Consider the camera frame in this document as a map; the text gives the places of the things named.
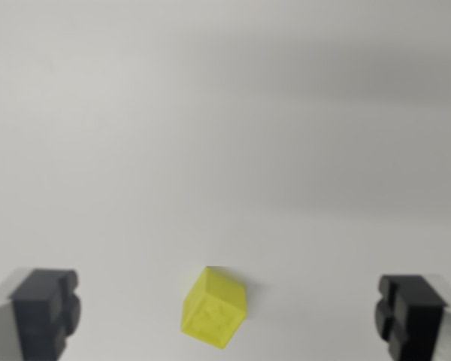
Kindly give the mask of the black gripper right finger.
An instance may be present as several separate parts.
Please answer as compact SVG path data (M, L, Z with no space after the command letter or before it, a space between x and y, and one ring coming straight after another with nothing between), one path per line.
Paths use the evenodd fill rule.
M439 275L382 275L374 311L395 361L451 361L451 286Z

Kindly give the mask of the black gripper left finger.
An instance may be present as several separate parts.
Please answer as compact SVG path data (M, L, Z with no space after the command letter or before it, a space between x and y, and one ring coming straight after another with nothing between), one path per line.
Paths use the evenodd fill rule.
M58 360L80 322L73 269L18 268L0 283L0 360Z

